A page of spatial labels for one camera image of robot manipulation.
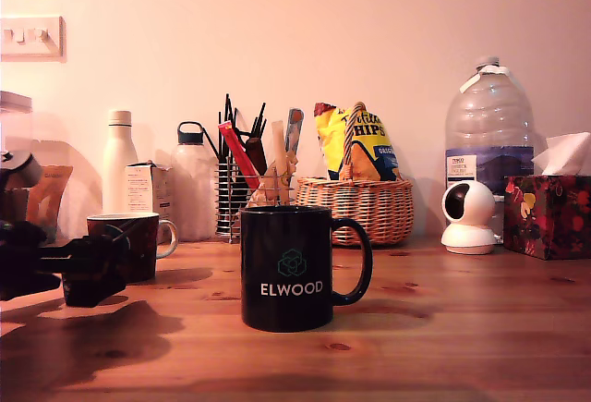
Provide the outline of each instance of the floral tissue box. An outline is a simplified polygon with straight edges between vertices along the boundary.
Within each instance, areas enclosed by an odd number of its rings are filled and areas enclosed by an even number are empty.
[[[544,260],[591,258],[590,196],[591,177],[509,177],[504,247]]]

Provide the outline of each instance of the brown mug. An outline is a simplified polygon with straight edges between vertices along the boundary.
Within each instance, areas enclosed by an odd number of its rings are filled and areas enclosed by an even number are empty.
[[[106,234],[113,238],[127,232],[128,251],[125,259],[118,264],[118,271],[126,283],[150,280],[156,275],[156,260],[169,256],[178,245],[178,230],[169,220],[161,219],[157,213],[113,213],[90,215],[86,218],[89,236]],[[158,251],[158,227],[170,228],[170,246]]]

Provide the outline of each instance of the mug handle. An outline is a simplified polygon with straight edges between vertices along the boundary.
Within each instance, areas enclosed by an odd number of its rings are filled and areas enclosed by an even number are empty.
[[[351,305],[352,303],[360,300],[369,287],[369,281],[371,280],[371,272],[373,270],[373,253],[371,252],[371,244],[369,243],[368,235],[366,234],[363,227],[353,219],[333,219],[332,220],[332,231],[336,231],[342,226],[349,226],[355,230],[361,239],[361,249],[363,251],[363,265],[361,266],[361,277],[359,282],[353,291],[349,294],[339,294],[332,291],[332,305]]]
[[[178,229],[176,229],[176,225],[173,224],[170,220],[166,219],[159,220],[158,226],[160,225],[166,225],[170,228],[172,240],[170,241],[170,247],[168,247],[168,250],[166,250],[165,252],[156,253],[156,259],[162,259],[164,257],[170,256],[178,246]]]

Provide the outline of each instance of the chips bag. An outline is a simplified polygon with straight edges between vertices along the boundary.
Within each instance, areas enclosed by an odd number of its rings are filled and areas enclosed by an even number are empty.
[[[314,119],[320,146],[331,180],[343,168],[344,130],[353,108],[341,110],[331,104],[316,104]],[[364,110],[356,120],[351,163],[353,180],[399,180],[398,161],[388,133],[378,116]]]

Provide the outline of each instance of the wicker basket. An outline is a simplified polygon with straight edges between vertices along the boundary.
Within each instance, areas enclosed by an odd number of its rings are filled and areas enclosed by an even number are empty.
[[[412,183],[408,180],[351,180],[351,145],[355,117],[365,110],[359,102],[347,120],[344,138],[344,180],[299,178],[297,205],[319,205],[332,209],[332,217],[356,220],[368,233],[372,245],[390,245],[406,239],[414,223]],[[351,228],[332,233],[334,245],[359,245]]]

